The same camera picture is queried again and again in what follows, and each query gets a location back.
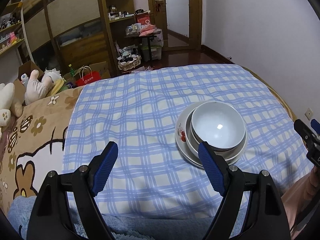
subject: screw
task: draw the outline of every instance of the screw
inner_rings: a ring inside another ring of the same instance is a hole
[[[54,175],[56,175],[57,173],[56,173],[56,171],[49,171],[48,172],[48,177],[49,178],[52,178]]]
[[[270,175],[269,171],[266,171],[266,170],[263,170],[261,173],[265,177],[268,177]]]
[[[79,171],[80,172],[85,172],[85,171],[87,171],[88,170],[88,166],[87,165],[82,165],[82,166],[80,166],[80,168],[79,168]]]
[[[235,166],[235,165],[230,165],[230,166],[229,166],[229,169],[230,169],[231,171],[237,171],[237,170],[238,170],[238,167]]]

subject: wicker basket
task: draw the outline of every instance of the wicker basket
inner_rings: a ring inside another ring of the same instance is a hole
[[[141,64],[141,56],[134,58],[133,61],[129,62],[118,62],[118,68],[123,71],[127,71],[129,69],[135,68],[136,66]]]

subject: table leg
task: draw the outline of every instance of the table leg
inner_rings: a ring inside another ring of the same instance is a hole
[[[152,51],[151,51],[151,43],[150,43],[150,37],[147,37],[148,39],[148,50],[149,50],[149,59],[150,59],[150,66],[153,69],[153,63],[152,63]]]

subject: blue plaid bedsheet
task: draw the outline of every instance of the blue plaid bedsheet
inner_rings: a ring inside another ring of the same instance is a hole
[[[104,214],[191,219],[214,216],[220,195],[175,142],[175,123],[193,102],[231,103],[244,118],[243,171],[269,170],[282,190],[312,168],[293,122],[268,88],[238,65],[191,65],[124,75],[86,85],[66,134],[63,172],[88,164],[109,141],[119,155],[95,198]]]

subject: bed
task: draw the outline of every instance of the bed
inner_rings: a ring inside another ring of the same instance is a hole
[[[37,101],[24,108],[9,136],[0,167],[1,209],[7,213],[19,195],[36,195],[49,171],[74,171],[115,141],[118,160],[95,198],[101,213],[214,216],[220,195],[205,172],[182,157],[174,139],[182,110],[209,99],[231,103],[247,124],[248,147],[236,165],[269,170],[284,192],[312,164],[293,129],[292,112],[274,95],[238,65],[191,65],[101,80]]]

